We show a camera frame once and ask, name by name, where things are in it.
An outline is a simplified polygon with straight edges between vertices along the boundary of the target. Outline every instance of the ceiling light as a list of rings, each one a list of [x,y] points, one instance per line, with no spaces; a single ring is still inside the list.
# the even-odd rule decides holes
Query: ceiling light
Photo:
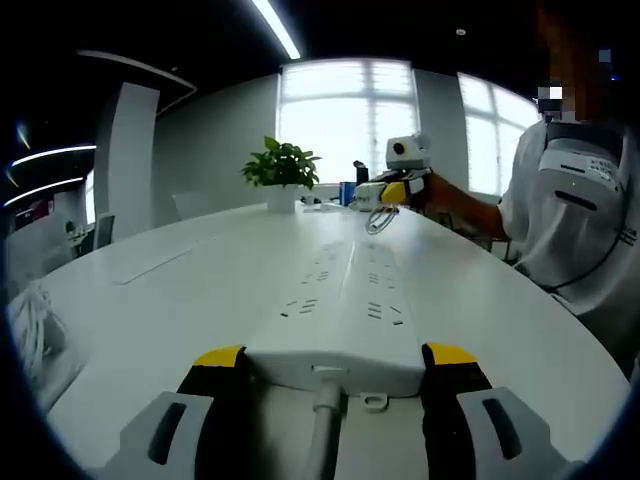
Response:
[[[27,142],[27,128],[23,124],[18,125],[18,138],[28,150],[31,150],[29,142]]]
[[[280,43],[289,54],[289,58],[291,60],[299,59],[300,52],[298,52],[298,49],[293,44],[293,40],[291,40],[291,37],[285,30],[284,25],[282,25],[282,22],[278,18],[278,15],[276,15],[276,12],[271,6],[271,4],[269,3],[269,0],[251,0],[251,1],[256,6],[256,8],[260,11],[264,19],[267,21],[267,23],[271,27],[271,30],[273,30],[273,33],[276,34],[276,37],[278,37],[278,40],[280,40]]]
[[[20,185],[18,185],[16,181],[13,179],[13,177],[11,176],[9,169],[5,170],[4,173],[7,176],[7,178],[11,181],[11,183],[13,183],[16,186],[16,188],[20,188]]]
[[[11,200],[6,201],[6,202],[4,203],[4,206],[6,207],[7,205],[10,205],[10,204],[12,204],[13,202],[18,201],[18,200],[20,200],[21,198],[28,197],[29,195],[32,195],[32,194],[34,194],[34,193],[41,192],[42,190],[47,190],[48,188],[57,187],[57,186],[59,186],[59,185],[64,185],[64,184],[66,184],[66,183],[81,182],[82,180],[84,180],[84,178],[82,178],[82,177],[78,177],[78,178],[71,178],[71,179],[69,179],[69,180],[63,180],[62,182],[56,182],[56,183],[52,183],[51,185],[45,185],[44,187],[36,188],[36,189],[34,189],[34,190],[31,190],[30,192],[20,194],[20,195],[18,195],[17,197],[12,198]]]
[[[16,160],[11,164],[12,167],[16,165],[20,165],[21,163],[28,162],[29,160],[33,160],[34,158],[46,157],[47,155],[55,155],[57,153],[65,153],[65,152],[77,152],[79,150],[95,150],[95,145],[85,145],[82,147],[67,147],[67,148],[58,148],[57,150],[49,150],[48,152],[40,152],[34,155],[29,155],[28,157],[21,158],[20,160]]]

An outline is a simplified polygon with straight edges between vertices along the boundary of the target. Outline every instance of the office chair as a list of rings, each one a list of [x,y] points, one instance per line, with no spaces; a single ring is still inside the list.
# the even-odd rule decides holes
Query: office chair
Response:
[[[93,250],[106,247],[111,244],[113,237],[113,222],[116,216],[111,213],[102,213],[96,219],[96,228],[93,234]]]

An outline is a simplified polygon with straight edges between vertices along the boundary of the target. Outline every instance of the white flower pot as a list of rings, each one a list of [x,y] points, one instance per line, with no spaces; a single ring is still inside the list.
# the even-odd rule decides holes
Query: white flower pot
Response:
[[[271,213],[293,213],[296,210],[298,185],[269,185],[262,187]]]

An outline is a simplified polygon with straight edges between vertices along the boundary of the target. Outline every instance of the curved light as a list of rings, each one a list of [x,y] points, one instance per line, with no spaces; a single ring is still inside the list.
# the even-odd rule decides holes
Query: curved light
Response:
[[[28,162],[29,160],[33,160],[34,158],[46,157],[48,155],[56,155],[58,153],[65,152],[77,152],[79,150],[95,150],[95,145],[85,145],[81,147],[67,147],[67,148],[58,148],[57,150],[49,150],[48,152],[40,152],[33,155],[29,155],[28,157],[21,158],[20,160],[16,160],[11,164],[12,167],[16,165],[20,165],[21,163]]]
[[[36,188],[34,190],[31,190],[31,191],[26,192],[26,193],[22,193],[22,194],[18,195],[17,197],[12,198],[11,200],[8,200],[8,201],[4,202],[4,206],[6,207],[7,205],[10,205],[13,202],[18,201],[21,198],[28,197],[29,195],[32,195],[32,194],[37,193],[37,192],[41,192],[42,190],[47,190],[48,188],[53,188],[53,187],[57,187],[59,185],[64,185],[65,183],[81,182],[82,180],[84,180],[84,177],[71,178],[69,180],[63,180],[62,182],[56,182],[56,183],[52,183],[51,185],[45,185],[44,187]]]

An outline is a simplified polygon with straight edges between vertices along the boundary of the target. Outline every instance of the oval conference table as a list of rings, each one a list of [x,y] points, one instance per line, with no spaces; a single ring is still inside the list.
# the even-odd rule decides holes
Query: oval conference table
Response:
[[[120,430],[160,392],[175,391],[200,355],[247,345],[300,266],[339,240],[391,249],[419,342],[473,354],[494,387],[508,387],[549,424],[552,444],[568,460],[588,458],[598,447],[629,384],[555,300],[490,253],[408,210],[371,237],[365,213],[308,208],[274,215],[253,205],[174,223],[43,279],[86,358],[48,415],[80,465],[104,465]],[[308,422],[298,422],[304,432],[289,441],[310,438],[312,398]]]

